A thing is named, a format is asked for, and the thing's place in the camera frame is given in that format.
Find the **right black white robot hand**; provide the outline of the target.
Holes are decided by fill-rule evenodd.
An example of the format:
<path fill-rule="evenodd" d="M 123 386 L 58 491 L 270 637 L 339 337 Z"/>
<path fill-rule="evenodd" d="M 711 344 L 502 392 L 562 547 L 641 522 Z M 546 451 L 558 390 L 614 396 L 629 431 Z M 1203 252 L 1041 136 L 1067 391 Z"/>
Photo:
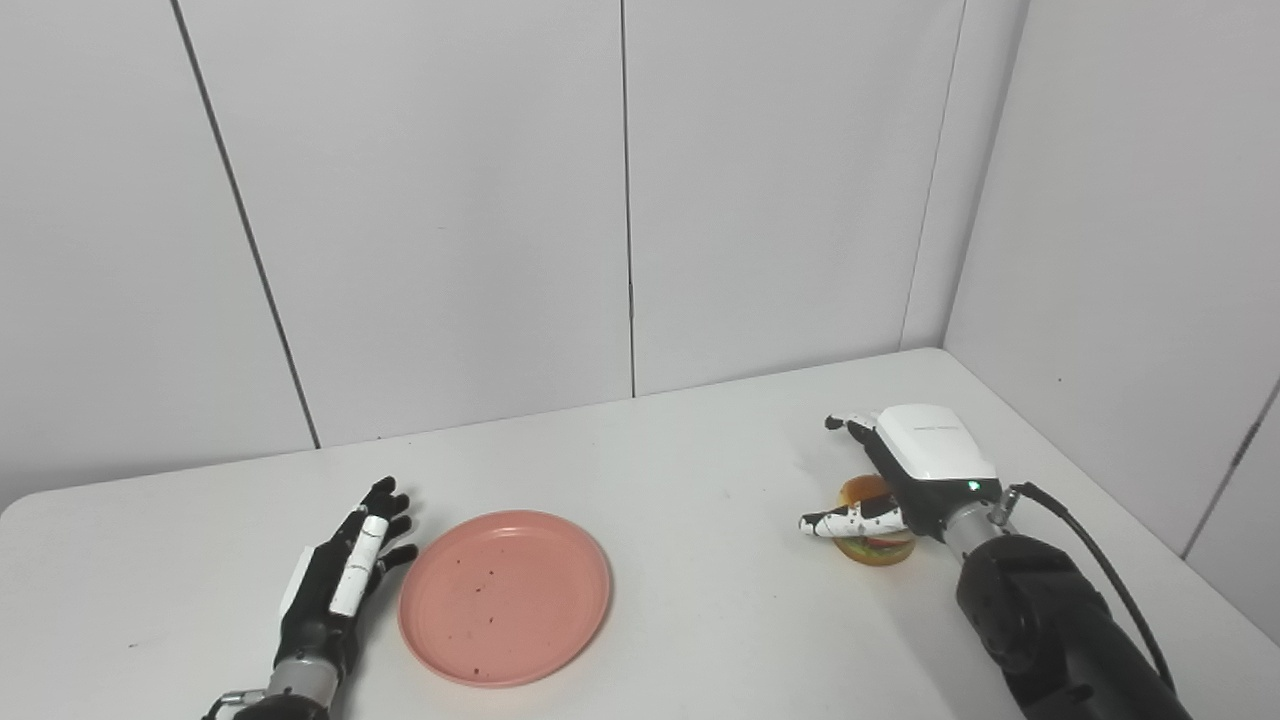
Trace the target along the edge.
<path fill-rule="evenodd" d="M 970 506 L 995 506 L 1004 487 L 959 415 L 943 406 L 900 404 L 876 413 L 829 415 L 865 451 L 884 489 L 800 516 L 800 532 L 828 539 L 886 541 L 905 530 L 941 541 L 948 520 Z"/>

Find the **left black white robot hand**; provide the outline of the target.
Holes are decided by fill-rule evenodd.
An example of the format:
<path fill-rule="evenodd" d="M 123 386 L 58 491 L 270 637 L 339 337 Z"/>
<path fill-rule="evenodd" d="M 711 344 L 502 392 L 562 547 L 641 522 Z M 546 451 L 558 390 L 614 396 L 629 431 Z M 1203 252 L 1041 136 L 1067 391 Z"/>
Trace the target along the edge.
<path fill-rule="evenodd" d="M 273 664 L 321 660 L 346 679 L 360 656 L 358 621 L 385 577 L 419 556 L 410 497 L 394 477 L 375 482 L 330 539 L 316 546 L 287 606 Z"/>

